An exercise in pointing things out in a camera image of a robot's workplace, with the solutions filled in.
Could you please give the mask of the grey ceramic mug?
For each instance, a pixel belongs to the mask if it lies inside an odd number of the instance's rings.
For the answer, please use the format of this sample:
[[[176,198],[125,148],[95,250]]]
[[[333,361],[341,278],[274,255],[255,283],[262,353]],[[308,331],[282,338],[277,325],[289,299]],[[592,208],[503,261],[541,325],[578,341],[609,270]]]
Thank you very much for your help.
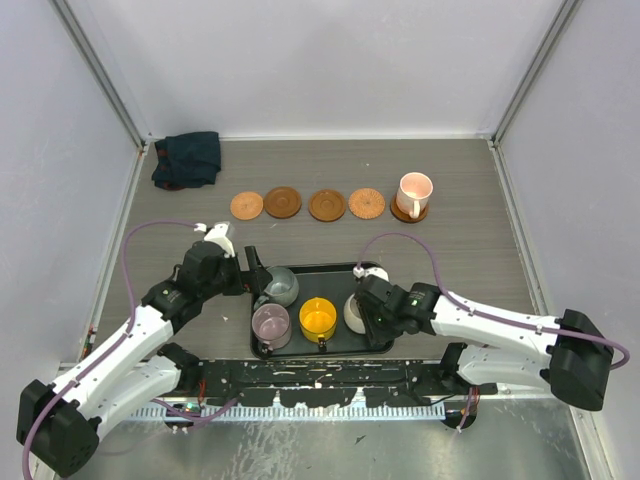
[[[271,275],[271,281],[254,302],[254,308],[258,309],[267,303],[282,307],[292,305],[299,294],[299,283],[295,274],[282,266],[269,267],[267,272]]]

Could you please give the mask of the cream ceramic mug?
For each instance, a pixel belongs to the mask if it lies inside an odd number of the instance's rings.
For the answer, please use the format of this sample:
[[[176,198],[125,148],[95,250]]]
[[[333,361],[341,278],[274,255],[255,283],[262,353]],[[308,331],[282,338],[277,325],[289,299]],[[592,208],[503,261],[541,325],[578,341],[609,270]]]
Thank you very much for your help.
[[[360,316],[358,304],[354,295],[350,295],[346,300],[343,308],[343,316],[345,324],[352,332],[359,335],[366,334],[364,321]]]

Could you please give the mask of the lilac ceramic mug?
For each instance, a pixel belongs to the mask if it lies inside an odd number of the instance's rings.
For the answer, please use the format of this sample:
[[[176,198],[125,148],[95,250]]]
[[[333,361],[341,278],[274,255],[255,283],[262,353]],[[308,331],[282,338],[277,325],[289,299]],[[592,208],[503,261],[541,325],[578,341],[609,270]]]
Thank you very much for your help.
[[[259,351],[267,356],[285,347],[292,336],[288,311],[275,303],[260,306],[252,316],[251,327],[257,338]]]

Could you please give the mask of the yellow ceramic mug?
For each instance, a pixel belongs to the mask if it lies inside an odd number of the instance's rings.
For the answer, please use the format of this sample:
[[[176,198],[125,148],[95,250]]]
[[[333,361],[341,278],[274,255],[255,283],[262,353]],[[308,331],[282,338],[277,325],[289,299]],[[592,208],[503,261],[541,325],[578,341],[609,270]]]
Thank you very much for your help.
[[[337,310],[325,298],[311,298],[299,310],[299,325],[303,336],[325,353],[337,328]]]

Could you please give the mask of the woven rattan coaster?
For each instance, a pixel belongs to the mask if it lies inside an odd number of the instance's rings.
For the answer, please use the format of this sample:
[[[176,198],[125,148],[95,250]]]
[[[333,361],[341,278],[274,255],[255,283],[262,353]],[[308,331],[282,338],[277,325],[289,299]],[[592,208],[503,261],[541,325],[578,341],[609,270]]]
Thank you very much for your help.
[[[360,188],[350,195],[348,205],[351,213],[357,218],[372,220],[384,212],[386,202],[378,190]]]
[[[230,203],[231,214],[238,220],[248,221],[258,217],[263,211],[263,198],[253,191],[240,192]]]

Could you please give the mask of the brown wooden saucer coaster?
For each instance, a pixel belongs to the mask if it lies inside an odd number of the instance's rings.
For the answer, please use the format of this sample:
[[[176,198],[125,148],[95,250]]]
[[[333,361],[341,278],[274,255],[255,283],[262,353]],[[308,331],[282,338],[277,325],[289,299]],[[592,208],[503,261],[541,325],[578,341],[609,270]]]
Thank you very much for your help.
[[[295,216],[301,206],[302,199],[299,192],[289,186],[275,187],[264,198],[265,211],[277,219],[288,219]]]
[[[392,215],[399,221],[407,224],[415,224],[424,220],[429,213],[430,205],[426,204],[425,208],[421,210],[417,218],[411,218],[409,214],[403,212],[397,205],[397,197],[394,195],[390,202],[390,211]]]
[[[346,206],[346,200],[341,193],[333,189],[322,189],[310,197],[308,210],[318,221],[334,222],[344,215]]]

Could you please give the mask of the pink ceramic mug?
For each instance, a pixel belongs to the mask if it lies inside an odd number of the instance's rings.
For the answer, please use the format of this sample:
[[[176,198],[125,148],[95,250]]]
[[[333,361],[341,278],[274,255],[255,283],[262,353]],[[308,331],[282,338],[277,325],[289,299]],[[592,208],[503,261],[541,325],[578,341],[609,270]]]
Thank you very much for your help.
[[[420,172],[406,173],[399,182],[396,205],[412,220],[417,219],[428,206],[434,190],[431,179]]]

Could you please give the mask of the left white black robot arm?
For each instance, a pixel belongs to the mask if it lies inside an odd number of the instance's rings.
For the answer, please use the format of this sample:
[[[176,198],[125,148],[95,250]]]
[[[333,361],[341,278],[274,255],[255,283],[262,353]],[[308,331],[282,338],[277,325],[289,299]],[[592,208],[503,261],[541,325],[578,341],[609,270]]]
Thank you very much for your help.
[[[194,393],[200,359],[172,337],[218,296],[257,293],[270,282],[255,247],[248,268],[222,241],[198,241],[171,276],[149,289],[130,318],[82,362],[49,384],[34,380],[20,395],[16,437],[61,477],[78,472],[108,431],[165,393]]]

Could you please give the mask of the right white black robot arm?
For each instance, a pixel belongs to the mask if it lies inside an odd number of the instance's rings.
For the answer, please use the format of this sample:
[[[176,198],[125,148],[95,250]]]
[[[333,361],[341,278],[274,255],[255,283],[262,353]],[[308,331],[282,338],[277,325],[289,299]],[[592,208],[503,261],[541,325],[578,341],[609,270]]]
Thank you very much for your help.
[[[438,370],[447,392],[503,383],[548,390],[582,410],[602,409],[614,352],[587,315],[571,309],[561,317],[521,314],[435,285],[404,290],[375,272],[357,268],[354,274],[354,299],[371,344],[403,334],[453,338]]]

